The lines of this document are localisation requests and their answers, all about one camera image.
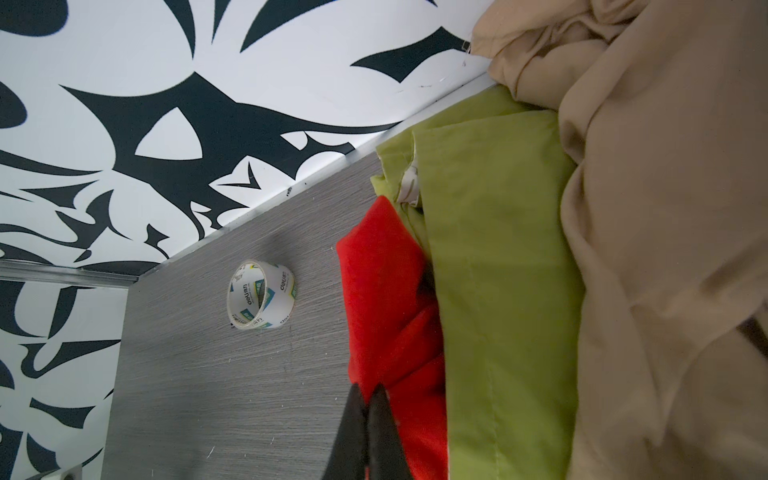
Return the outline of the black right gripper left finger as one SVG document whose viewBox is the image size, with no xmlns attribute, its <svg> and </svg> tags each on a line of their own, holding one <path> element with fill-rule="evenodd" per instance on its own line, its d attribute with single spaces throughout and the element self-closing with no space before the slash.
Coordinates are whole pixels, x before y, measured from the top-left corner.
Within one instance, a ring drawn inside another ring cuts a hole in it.
<svg viewBox="0 0 768 480">
<path fill-rule="evenodd" d="M 365 479 L 367 459 L 367 405 L 359 385 L 353 384 L 321 479 Z"/>
</svg>

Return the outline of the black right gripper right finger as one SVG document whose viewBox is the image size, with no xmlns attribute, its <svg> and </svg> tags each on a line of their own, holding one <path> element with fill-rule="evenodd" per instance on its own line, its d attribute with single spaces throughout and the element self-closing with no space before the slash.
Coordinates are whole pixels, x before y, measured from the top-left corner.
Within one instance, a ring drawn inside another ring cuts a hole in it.
<svg viewBox="0 0 768 480">
<path fill-rule="evenodd" d="M 383 385 L 374 390 L 368 405 L 368 478 L 413 480 L 388 393 Z"/>
</svg>

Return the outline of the red cloth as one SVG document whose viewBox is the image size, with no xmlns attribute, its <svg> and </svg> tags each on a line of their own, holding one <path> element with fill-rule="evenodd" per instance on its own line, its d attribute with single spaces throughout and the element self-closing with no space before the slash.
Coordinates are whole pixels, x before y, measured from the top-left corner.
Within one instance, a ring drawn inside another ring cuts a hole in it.
<svg viewBox="0 0 768 480">
<path fill-rule="evenodd" d="M 351 383 L 389 395 L 416 479 L 448 476 L 443 335 L 428 261 L 390 201 L 378 198 L 336 245 L 349 331 Z"/>
</svg>

